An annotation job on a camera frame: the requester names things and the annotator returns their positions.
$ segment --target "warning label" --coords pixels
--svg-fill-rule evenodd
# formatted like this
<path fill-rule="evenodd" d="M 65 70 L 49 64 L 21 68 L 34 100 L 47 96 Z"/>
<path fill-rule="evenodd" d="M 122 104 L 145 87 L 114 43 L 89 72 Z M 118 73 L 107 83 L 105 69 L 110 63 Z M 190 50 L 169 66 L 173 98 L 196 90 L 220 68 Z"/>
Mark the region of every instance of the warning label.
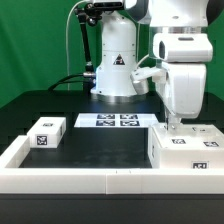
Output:
<path fill-rule="evenodd" d="M 114 65 L 125 65 L 124 60 L 120 54 L 117 56 Z"/>

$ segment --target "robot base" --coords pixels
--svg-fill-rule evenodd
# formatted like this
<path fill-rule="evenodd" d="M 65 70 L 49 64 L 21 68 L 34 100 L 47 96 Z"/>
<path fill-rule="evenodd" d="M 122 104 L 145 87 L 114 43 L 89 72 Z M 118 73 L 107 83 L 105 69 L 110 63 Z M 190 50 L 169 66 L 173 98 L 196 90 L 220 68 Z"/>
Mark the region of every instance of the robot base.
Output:
<path fill-rule="evenodd" d="M 224 135 L 213 125 L 149 128 L 148 156 L 153 168 L 224 168 Z"/>
<path fill-rule="evenodd" d="M 132 95 L 132 96 L 112 96 L 101 95 L 91 92 L 91 98 L 93 100 L 104 101 L 108 103 L 133 103 L 136 101 L 142 101 L 146 99 L 146 95 Z"/>

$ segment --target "black logo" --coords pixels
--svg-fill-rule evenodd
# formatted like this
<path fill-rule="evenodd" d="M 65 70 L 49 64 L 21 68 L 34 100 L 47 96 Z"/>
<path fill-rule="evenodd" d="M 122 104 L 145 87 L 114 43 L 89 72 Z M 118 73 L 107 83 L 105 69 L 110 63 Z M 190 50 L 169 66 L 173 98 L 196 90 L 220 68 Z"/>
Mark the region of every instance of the black logo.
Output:
<path fill-rule="evenodd" d="M 128 120 L 136 120 L 138 119 L 138 115 L 133 114 L 121 114 L 120 119 L 128 119 Z"/>
<path fill-rule="evenodd" d="M 133 127 L 133 126 L 140 126 L 140 124 L 138 121 L 121 121 L 121 126 Z"/>
<path fill-rule="evenodd" d="M 47 145 L 47 136 L 37 136 L 37 145 Z"/>
<path fill-rule="evenodd" d="M 96 126 L 104 126 L 104 127 L 115 126 L 115 121 L 96 121 Z"/>
<path fill-rule="evenodd" d="M 208 162 L 193 162 L 193 169 L 208 169 Z"/>
<path fill-rule="evenodd" d="M 120 54 L 117 56 L 114 65 L 125 65 L 124 60 Z"/>
<path fill-rule="evenodd" d="M 115 119 L 114 114 L 98 114 L 97 119 Z"/>

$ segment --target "white platform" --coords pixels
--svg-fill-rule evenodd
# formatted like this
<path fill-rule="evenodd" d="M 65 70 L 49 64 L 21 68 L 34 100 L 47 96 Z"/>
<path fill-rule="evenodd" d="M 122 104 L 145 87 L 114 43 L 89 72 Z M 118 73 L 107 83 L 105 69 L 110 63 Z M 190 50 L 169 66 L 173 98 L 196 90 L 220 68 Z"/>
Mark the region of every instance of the white platform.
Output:
<path fill-rule="evenodd" d="M 224 169 L 18 168 L 28 152 L 19 136 L 1 155 L 0 194 L 224 194 Z"/>

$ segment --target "white plastic casing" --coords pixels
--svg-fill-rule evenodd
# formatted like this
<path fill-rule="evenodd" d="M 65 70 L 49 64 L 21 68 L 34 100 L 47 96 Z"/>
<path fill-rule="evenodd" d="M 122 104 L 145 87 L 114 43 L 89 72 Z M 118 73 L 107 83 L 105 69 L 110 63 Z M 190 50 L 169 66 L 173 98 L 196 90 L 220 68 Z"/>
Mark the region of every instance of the white plastic casing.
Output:
<path fill-rule="evenodd" d="M 19 135 L 0 156 L 0 168 L 18 168 L 30 151 L 30 138 Z"/>
<path fill-rule="evenodd" d="M 151 27 L 206 27 L 208 0 L 149 0 Z"/>
<path fill-rule="evenodd" d="M 205 65 L 163 62 L 162 68 L 167 71 L 167 77 L 153 81 L 167 109 L 179 118 L 196 118 L 204 96 Z"/>
<path fill-rule="evenodd" d="M 148 155 L 153 168 L 224 168 L 224 135 L 213 125 L 149 128 Z"/>
<path fill-rule="evenodd" d="M 96 70 L 96 88 L 104 96 L 137 95 L 130 75 L 136 67 L 136 27 L 117 12 L 102 19 L 102 62 Z"/>
<path fill-rule="evenodd" d="M 153 53 L 166 62 L 208 62 L 212 60 L 213 47 L 207 34 L 157 33 Z"/>
<path fill-rule="evenodd" d="M 57 148 L 66 130 L 64 117 L 41 117 L 28 131 L 31 148 Z"/>

